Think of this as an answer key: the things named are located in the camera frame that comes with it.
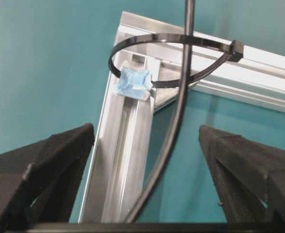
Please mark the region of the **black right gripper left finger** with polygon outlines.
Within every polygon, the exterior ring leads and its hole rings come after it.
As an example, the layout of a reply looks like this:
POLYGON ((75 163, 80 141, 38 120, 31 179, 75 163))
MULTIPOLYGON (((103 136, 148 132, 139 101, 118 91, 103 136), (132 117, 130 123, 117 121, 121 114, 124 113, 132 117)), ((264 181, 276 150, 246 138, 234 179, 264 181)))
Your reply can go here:
POLYGON ((68 222, 93 145, 87 123, 0 154, 0 233, 68 222))

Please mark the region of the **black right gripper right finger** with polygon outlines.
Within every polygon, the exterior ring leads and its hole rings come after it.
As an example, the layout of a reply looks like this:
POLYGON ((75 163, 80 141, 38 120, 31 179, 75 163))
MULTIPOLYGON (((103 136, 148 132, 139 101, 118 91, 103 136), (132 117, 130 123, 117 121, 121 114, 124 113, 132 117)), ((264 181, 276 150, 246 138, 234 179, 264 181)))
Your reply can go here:
POLYGON ((199 143, 227 222, 285 224, 285 150, 207 125, 199 143))

